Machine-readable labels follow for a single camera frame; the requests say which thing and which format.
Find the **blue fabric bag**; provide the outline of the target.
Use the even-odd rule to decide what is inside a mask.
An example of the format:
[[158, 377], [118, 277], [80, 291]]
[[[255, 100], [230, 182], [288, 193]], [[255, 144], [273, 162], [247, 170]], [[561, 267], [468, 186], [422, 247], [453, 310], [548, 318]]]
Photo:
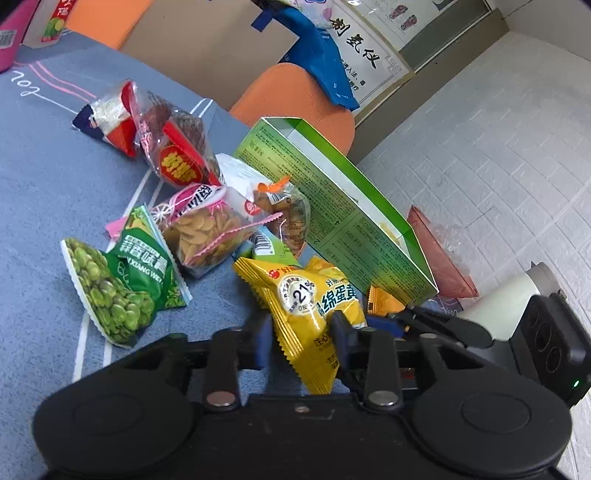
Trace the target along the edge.
[[254, 29], [263, 32], [274, 20], [298, 37], [280, 63], [291, 63], [307, 71], [332, 104], [351, 112], [360, 107], [346, 77], [339, 48], [327, 30], [319, 29], [304, 13], [280, 1], [255, 1], [254, 4], [262, 9], [252, 22]]

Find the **small green candy packet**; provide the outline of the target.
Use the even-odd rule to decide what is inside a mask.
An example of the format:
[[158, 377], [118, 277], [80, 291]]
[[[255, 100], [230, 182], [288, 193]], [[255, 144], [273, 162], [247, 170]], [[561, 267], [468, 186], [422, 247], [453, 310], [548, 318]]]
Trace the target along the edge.
[[252, 242], [252, 259], [277, 263], [286, 266], [298, 266], [297, 258], [294, 257], [287, 244], [266, 226], [262, 226], [250, 237]]

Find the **green pea snack packet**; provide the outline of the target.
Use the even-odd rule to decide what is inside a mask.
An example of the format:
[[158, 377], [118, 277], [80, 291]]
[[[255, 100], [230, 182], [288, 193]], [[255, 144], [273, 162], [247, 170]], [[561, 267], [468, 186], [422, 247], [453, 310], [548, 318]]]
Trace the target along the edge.
[[113, 248], [98, 250], [75, 238], [60, 242], [70, 279], [101, 335], [135, 346], [162, 310], [183, 308], [192, 295], [146, 206], [134, 208]]

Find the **left orange chair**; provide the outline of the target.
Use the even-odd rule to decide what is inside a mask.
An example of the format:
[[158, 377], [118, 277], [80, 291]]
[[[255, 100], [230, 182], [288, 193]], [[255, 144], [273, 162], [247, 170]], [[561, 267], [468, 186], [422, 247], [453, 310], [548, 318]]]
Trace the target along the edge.
[[151, 4], [151, 0], [78, 0], [66, 27], [119, 50]]

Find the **white snack packet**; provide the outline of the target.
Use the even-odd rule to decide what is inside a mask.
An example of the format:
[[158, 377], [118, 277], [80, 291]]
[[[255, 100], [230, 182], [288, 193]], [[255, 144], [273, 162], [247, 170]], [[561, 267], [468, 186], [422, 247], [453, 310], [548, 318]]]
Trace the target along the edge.
[[271, 180], [245, 162], [231, 155], [218, 153], [215, 155], [224, 184], [252, 199], [252, 193], [259, 184], [270, 185]]

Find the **brown cardboard sheet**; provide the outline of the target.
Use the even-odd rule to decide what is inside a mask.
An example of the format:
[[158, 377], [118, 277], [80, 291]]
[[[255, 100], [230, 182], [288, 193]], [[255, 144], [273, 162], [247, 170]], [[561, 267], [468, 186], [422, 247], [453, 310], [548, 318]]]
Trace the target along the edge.
[[121, 52], [229, 109], [297, 42], [263, 16], [252, 1], [154, 1]]

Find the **white framed poster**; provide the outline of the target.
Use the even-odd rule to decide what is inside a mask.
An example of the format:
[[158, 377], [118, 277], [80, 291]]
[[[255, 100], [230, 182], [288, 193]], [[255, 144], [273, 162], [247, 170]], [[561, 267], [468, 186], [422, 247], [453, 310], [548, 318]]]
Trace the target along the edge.
[[329, 34], [339, 48], [346, 79], [359, 103], [353, 112], [359, 125], [415, 72], [347, 1], [332, 2], [331, 23]]

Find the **orange chair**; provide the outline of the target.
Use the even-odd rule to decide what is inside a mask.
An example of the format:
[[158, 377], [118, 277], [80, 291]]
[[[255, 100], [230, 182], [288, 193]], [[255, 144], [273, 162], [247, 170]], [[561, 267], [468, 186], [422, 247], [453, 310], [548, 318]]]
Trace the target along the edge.
[[151, 0], [78, 0], [66, 27], [119, 50], [151, 4]]
[[353, 113], [332, 104], [318, 82], [300, 66], [280, 63], [254, 80], [229, 114], [253, 127], [263, 117], [301, 118], [344, 155], [353, 145]]

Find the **orange snack packet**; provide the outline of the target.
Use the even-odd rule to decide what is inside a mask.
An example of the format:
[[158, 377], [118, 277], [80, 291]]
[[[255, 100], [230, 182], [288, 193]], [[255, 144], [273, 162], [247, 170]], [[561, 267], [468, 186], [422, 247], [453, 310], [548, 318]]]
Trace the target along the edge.
[[367, 311], [372, 316], [388, 317], [403, 312], [406, 305], [387, 291], [371, 286], [367, 300]]

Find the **dark red date packet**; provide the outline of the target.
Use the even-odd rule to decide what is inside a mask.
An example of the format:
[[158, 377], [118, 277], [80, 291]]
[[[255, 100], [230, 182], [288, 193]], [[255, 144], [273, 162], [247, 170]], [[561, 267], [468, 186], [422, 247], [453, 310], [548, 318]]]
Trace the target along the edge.
[[175, 188], [222, 184], [204, 122], [132, 80], [85, 105], [72, 125], [130, 158], [141, 153], [156, 175]]

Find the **green open cardboard box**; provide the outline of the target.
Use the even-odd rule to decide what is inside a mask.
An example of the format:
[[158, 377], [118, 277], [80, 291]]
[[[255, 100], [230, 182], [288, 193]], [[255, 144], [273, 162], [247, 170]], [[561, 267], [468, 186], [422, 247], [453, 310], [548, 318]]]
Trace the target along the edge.
[[339, 267], [360, 292], [376, 286], [415, 305], [438, 294], [405, 217], [307, 121], [260, 119], [235, 157], [270, 180], [290, 177], [311, 204], [308, 245]]

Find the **yellow egg yolk pastry packet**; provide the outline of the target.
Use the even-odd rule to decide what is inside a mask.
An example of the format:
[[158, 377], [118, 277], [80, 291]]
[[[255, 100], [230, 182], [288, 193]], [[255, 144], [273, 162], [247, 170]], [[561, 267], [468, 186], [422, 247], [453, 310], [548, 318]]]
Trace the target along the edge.
[[338, 267], [314, 256], [304, 267], [239, 258], [235, 273], [270, 310], [280, 349], [308, 392], [332, 392], [339, 368], [329, 318], [341, 311], [353, 328], [367, 326], [356, 289]]

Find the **pink striped chip bag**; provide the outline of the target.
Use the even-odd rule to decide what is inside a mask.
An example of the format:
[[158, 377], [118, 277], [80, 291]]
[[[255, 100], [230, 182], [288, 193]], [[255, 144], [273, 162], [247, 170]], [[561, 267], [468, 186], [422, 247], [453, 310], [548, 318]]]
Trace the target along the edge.
[[148, 209], [177, 264], [200, 278], [259, 227], [279, 220], [228, 186], [191, 184]]

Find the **right orange chair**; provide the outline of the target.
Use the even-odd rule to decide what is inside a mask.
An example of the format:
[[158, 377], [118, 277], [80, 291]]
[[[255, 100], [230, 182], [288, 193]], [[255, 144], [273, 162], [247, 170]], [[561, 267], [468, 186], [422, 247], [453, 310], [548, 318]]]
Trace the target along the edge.
[[353, 145], [353, 113], [332, 104], [318, 82], [300, 66], [280, 63], [254, 80], [229, 114], [253, 127], [263, 117], [301, 118], [344, 155]]

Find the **clear orange nut packet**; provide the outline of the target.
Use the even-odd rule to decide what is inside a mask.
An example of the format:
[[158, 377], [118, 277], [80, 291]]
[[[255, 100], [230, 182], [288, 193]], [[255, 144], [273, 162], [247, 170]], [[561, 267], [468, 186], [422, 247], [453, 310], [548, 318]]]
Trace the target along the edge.
[[311, 222], [311, 206], [308, 199], [286, 176], [279, 182], [260, 182], [253, 189], [253, 201], [267, 213], [280, 213], [270, 231], [298, 257], [307, 243]]

